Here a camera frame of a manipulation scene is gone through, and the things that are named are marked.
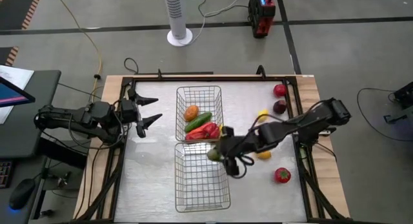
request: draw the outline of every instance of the metal wire basket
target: metal wire basket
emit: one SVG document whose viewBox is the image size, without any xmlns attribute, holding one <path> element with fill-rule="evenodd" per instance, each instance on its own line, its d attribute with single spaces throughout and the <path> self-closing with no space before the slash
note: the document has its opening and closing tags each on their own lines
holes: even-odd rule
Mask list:
<svg viewBox="0 0 413 224">
<path fill-rule="evenodd" d="M 199 113 L 211 112 L 211 122 L 217 126 L 224 124 L 222 111 L 222 95 L 219 86 L 179 87 L 176 90 L 176 134 L 178 141 L 185 141 L 186 124 L 184 114 L 186 109 L 196 105 Z"/>
<path fill-rule="evenodd" d="M 227 209 L 230 187 L 222 163 L 210 161 L 211 143 L 175 146 L 175 203 L 178 212 Z"/>
</svg>

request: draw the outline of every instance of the concrete floor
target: concrete floor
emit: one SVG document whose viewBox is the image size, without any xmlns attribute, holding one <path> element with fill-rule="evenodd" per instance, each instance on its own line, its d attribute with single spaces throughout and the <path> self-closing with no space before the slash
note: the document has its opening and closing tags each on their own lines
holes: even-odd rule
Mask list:
<svg viewBox="0 0 413 224">
<path fill-rule="evenodd" d="M 168 24 L 163 0 L 65 0 L 82 27 Z M 204 10 L 217 10 L 232 0 L 208 0 Z M 201 23 L 199 0 L 185 0 L 188 23 Z M 284 0 L 289 20 L 413 16 L 413 0 Z M 246 5 L 247 0 L 239 4 Z M 208 22 L 244 21 L 237 8 Z M 41 0 L 29 29 L 75 28 L 59 0 Z M 352 218 L 382 223 L 413 223 L 413 146 L 385 139 L 362 119 L 356 105 L 360 88 L 398 89 L 413 78 L 413 23 L 358 23 L 291 26 L 303 74 L 314 74 L 322 98 L 342 99 L 353 118 L 332 135 L 334 151 Z M 140 72 L 200 72 L 251 74 L 259 64 L 267 73 L 293 74 L 282 26 L 265 39 L 254 39 L 249 27 L 206 28 L 191 46 L 174 48 L 166 30 L 90 34 L 103 55 L 103 78 L 130 74 L 123 60 L 133 57 Z M 61 70 L 61 83 L 92 89 L 97 56 L 83 34 L 0 36 L 0 46 L 18 46 L 16 67 Z M 87 95 L 59 87 L 57 107 L 83 106 Z M 405 123 L 386 126 L 382 116 L 396 110 L 387 94 L 366 91 L 361 107 L 380 130 L 393 136 Z M 66 132 L 53 131 L 61 139 Z M 60 202 L 47 196 L 45 205 Z M 73 202 L 65 202 L 71 212 Z M 48 223 L 48 219 L 36 223 Z"/>
</svg>

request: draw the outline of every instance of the yellow lemon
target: yellow lemon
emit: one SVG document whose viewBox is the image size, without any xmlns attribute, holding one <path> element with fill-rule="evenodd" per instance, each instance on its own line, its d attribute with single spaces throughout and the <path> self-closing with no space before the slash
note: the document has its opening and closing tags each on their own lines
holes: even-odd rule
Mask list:
<svg viewBox="0 0 413 224">
<path fill-rule="evenodd" d="M 269 159 L 271 158 L 271 151 L 268 150 L 261 153 L 257 153 L 257 157 L 259 159 Z"/>
<path fill-rule="evenodd" d="M 268 114 L 268 110 L 267 110 L 267 109 L 264 109 L 264 110 L 259 111 L 258 116 L 263 115 L 263 114 Z M 262 117 L 260 117 L 260 118 L 258 119 L 258 122 L 263 122 L 263 121 L 267 120 L 267 117 L 268 117 L 268 116 L 262 116 Z"/>
</svg>

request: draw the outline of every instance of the red power tool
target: red power tool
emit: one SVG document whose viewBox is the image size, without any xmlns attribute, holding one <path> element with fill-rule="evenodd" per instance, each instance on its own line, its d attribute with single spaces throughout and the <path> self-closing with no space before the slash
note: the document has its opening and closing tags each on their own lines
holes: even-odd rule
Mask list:
<svg viewBox="0 0 413 224">
<path fill-rule="evenodd" d="M 248 21 L 256 38 L 268 35 L 272 20 L 276 15 L 274 0 L 250 0 L 248 3 Z"/>
</svg>

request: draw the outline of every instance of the computer mouse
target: computer mouse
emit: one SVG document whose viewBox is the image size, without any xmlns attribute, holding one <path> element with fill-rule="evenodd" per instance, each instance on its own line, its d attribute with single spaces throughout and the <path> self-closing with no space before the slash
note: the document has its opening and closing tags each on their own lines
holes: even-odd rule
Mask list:
<svg viewBox="0 0 413 224">
<path fill-rule="evenodd" d="M 8 202 L 10 208 L 14 210 L 23 208 L 29 200 L 30 195 L 32 195 L 34 187 L 34 179 L 22 180 L 22 182 L 20 182 L 20 184 L 18 184 L 18 186 L 14 189 L 12 195 L 10 195 L 10 200 Z"/>
</svg>

